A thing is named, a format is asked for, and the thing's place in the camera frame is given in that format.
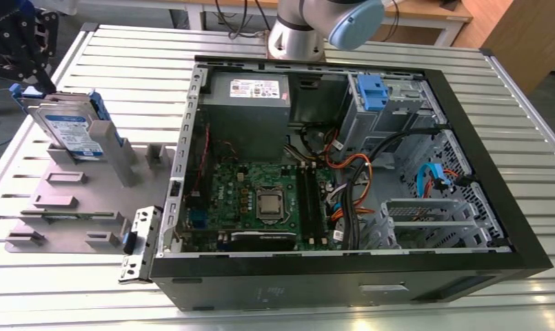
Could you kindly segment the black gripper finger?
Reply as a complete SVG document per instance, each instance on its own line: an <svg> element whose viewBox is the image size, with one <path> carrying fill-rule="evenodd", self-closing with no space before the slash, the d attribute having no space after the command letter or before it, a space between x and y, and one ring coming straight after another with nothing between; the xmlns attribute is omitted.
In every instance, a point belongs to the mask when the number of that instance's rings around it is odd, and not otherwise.
<svg viewBox="0 0 555 331"><path fill-rule="evenodd" d="M40 74L49 67L56 53L58 15L53 11L34 8L34 31L32 50L32 73Z"/></svg>
<svg viewBox="0 0 555 331"><path fill-rule="evenodd" d="M44 94L56 91L54 84L45 73L45 63L34 62L25 46L8 48L0 52L0 78L12 81L26 81Z"/></svg>

